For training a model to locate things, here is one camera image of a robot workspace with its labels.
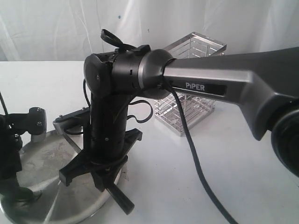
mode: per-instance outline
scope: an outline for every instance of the robotic arm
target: robotic arm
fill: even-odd
[[[84,121],[84,149],[60,170],[65,185],[90,172],[95,186],[107,189],[128,214],[134,204],[113,184],[127,153],[142,133],[126,131],[128,105],[136,97],[162,99],[175,91],[236,104],[253,136],[272,131],[280,161],[299,176],[299,48],[272,52],[174,59],[149,45],[124,44],[102,30],[115,52],[91,54],[85,60],[85,81],[91,90],[90,110],[75,112]],[[71,118],[58,118],[62,130]]]

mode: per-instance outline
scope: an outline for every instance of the wire basket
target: wire basket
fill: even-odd
[[[226,44],[193,32],[164,48],[173,57],[192,58],[223,55]],[[189,129],[214,111],[214,100],[179,93]],[[155,117],[179,136],[184,135],[182,121],[172,94],[156,100]]]

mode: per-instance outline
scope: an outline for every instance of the silver wire basket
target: silver wire basket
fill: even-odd
[[[193,32],[170,44],[167,50],[173,57],[192,58],[223,55],[226,44]],[[189,129],[214,111],[214,100],[178,94]],[[155,117],[179,136],[184,135],[182,121],[173,95],[156,100]]]

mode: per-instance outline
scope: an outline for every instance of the white table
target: white table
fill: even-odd
[[[83,62],[0,63],[8,111],[40,106],[47,112],[48,130],[59,114],[86,106],[82,81]],[[129,112],[145,118],[149,109],[136,105]],[[128,129],[133,127],[143,139],[129,153],[127,180],[120,188],[135,209],[126,216],[109,199],[84,223],[227,223],[201,186],[186,139],[155,119],[141,125],[129,120]],[[299,178],[278,161],[269,133],[260,142],[253,138],[237,106],[218,102],[191,134],[211,188],[239,223],[299,222]],[[0,223],[10,222],[1,214]]]

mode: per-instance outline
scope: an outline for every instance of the stainless steel plate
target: stainless steel plate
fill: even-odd
[[[83,145],[82,136],[72,136],[71,139],[79,147]],[[74,224],[94,214],[109,198],[109,193],[97,190],[90,174],[76,177],[69,187],[59,180],[59,169],[76,155],[56,131],[48,132],[41,143],[25,145],[21,150],[23,170],[17,173],[17,178],[21,187],[27,187],[35,194],[41,192],[41,195],[30,202],[2,199],[1,209],[7,218],[17,224]]]

